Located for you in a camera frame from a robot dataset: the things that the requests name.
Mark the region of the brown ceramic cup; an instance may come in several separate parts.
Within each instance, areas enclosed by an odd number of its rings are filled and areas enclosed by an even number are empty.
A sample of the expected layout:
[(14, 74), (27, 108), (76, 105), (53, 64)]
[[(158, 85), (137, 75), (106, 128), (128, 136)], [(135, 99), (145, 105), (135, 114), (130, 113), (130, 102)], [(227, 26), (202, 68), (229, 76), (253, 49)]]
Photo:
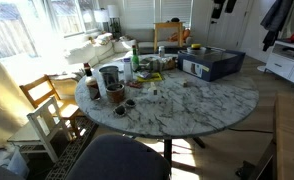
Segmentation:
[(106, 88), (107, 98), (111, 103), (120, 103), (125, 97), (125, 87), (123, 84), (111, 84)]

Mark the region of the grey metal cup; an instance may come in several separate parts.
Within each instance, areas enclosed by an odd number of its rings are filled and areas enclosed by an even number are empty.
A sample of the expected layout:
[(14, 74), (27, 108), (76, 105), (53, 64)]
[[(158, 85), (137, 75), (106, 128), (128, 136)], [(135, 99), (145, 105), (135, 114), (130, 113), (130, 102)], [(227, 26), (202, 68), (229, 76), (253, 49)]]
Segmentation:
[(105, 86), (109, 86), (119, 82), (117, 66), (102, 67), (99, 69), (99, 73), (103, 78)]

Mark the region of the yellow book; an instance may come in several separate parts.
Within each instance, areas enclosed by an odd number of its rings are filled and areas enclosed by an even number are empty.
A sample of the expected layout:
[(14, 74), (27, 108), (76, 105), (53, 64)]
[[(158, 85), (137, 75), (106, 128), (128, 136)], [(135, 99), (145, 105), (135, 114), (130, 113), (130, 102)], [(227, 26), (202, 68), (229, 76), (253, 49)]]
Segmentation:
[(138, 82), (155, 82), (155, 81), (162, 81), (163, 78), (160, 73), (150, 73), (146, 78), (141, 76), (137, 77)]

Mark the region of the green glass bottle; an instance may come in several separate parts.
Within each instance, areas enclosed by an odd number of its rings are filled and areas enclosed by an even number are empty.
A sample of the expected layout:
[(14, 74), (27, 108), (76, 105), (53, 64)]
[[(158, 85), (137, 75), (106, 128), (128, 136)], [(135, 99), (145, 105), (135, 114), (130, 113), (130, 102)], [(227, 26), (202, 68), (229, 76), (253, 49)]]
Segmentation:
[(137, 55), (137, 49), (136, 45), (132, 45), (132, 69), (134, 72), (137, 72), (139, 70), (139, 57)]

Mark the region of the black sunglasses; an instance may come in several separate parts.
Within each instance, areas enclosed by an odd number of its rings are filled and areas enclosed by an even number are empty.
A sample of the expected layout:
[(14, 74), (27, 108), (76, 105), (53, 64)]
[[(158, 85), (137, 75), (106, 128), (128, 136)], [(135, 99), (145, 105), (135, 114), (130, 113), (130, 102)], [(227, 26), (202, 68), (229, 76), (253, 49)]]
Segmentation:
[(132, 99), (127, 99), (123, 104), (117, 106), (114, 110), (113, 110), (113, 113), (116, 115), (116, 116), (124, 116), (127, 112), (127, 109), (128, 108), (133, 108), (136, 106), (136, 103), (134, 100)]

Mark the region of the metal can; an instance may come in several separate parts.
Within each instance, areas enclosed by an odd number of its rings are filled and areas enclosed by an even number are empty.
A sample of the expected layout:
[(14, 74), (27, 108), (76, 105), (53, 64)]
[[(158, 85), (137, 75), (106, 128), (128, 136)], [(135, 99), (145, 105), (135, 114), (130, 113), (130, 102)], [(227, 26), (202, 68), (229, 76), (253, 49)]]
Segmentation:
[(160, 57), (165, 57), (165, 47), (164, 46), (159, 46), (158, 54)]

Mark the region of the brown sauce bottle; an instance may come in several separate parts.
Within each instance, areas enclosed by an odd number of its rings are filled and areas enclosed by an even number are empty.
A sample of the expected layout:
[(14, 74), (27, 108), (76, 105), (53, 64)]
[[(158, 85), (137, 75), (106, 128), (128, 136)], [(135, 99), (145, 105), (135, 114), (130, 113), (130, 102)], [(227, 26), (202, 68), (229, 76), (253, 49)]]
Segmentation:
[(85, 83), (89, 89), (90, 98), (98, 100), (100, 98), (100, 91), (97, 79), (93, 76), (91, 67), (88, 63), (84, 63), (84, 70), (86, 74)]

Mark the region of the yellow lidded container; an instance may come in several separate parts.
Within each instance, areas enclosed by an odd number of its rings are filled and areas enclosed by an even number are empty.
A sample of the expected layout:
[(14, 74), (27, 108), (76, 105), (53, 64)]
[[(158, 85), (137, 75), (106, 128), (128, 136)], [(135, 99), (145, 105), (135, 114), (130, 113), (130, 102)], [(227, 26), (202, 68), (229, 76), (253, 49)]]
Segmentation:
[(189, 54), (194, 54), (194, 55), (198, 55), (200, 53), (204, 53), (206, 50), (205, 47), (203, 47), (201, 44), (191, 44), (188, 48), (187, 48), (187, 52)]

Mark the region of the wooden side table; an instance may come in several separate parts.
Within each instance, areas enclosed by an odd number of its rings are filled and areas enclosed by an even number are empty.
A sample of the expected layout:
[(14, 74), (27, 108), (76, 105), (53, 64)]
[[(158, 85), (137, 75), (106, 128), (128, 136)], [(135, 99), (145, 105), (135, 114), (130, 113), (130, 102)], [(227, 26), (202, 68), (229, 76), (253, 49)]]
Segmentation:
[(183, 45), (182, 22), (158, 22), (154, 24), (154, 52), (158, 50), (159, 46), (182, 47)]

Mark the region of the dark blue cardboard box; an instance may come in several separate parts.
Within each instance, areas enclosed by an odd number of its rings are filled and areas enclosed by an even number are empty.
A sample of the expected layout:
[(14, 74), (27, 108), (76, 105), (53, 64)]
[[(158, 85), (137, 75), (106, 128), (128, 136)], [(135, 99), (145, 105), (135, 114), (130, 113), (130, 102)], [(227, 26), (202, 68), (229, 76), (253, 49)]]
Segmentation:
[(211, 82), (239, 72), (244, 58), (244, 52), (233, 50), (216, 48), (180, 50), (177, 67), (188, 74)]

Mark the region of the white sofa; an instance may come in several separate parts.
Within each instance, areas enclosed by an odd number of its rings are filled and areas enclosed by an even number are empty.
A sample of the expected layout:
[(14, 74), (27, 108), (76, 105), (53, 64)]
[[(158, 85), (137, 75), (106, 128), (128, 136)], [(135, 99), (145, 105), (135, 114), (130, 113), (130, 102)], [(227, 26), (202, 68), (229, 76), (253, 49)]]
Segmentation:
[[(69, 65), (89, 63), (92, 67), (132, 55), (132, 45), (138, 47), (138, 54), (153, 54), (154, 29), (130, 29), (119, 40), (111, 40), (111, 35), (99, 35), (69, 50), (65, 59)], [(183, 30), (183, 48), (193, 41), (189, 29)], [(166, 53), (175, 54), (180, 47), (165, 47)]]

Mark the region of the white table lamp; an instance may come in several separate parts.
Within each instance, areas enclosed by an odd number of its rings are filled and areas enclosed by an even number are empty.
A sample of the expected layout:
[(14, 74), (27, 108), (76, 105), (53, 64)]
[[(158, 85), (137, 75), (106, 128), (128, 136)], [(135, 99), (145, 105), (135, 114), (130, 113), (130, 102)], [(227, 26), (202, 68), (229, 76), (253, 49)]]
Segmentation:
[(94, 11), (95, 21), (102, 24), (102, 29), (106, 32), (109, 31), (108, 22), (109, 14), (106, 9), (100, 9)]

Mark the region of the brown wooden chair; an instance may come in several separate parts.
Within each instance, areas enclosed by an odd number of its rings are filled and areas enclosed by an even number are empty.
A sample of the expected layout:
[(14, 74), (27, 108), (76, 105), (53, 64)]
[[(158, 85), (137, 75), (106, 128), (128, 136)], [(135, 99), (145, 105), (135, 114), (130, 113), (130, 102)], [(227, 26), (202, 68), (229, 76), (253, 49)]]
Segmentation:
[(75, 120), (76, 116), (80, 113), (79, 107), (72, 99), (61, 99), (47, 75), (43, 75), (25, 85), (20, 85), (20, 89), (34, 108), (37, 108), (48, 98), (55, 97), (62, 119), (69, 121), (71, 131), (76, 137), (80, 137), (80, 131)]

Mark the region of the white drawer cabinet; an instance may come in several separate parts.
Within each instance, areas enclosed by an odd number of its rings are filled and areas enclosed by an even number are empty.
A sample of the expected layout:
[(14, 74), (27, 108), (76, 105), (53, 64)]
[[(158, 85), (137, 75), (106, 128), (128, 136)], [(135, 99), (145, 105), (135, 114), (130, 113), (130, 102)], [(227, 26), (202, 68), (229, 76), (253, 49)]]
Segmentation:
[(265, 68), (294, 83), (294, 43), (276, 41)]

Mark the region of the hanging dark jacket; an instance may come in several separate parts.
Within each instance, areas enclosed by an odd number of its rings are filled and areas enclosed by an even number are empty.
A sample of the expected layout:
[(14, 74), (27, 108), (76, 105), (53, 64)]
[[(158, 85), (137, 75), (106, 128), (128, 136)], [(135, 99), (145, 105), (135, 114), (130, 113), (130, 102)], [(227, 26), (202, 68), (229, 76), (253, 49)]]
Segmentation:
[(274, 45), (279, 32), (282, 30), (294, 0), (275, 0), (266, 13), (260, 25), (267, 30), (263, 40), (263, 50)]

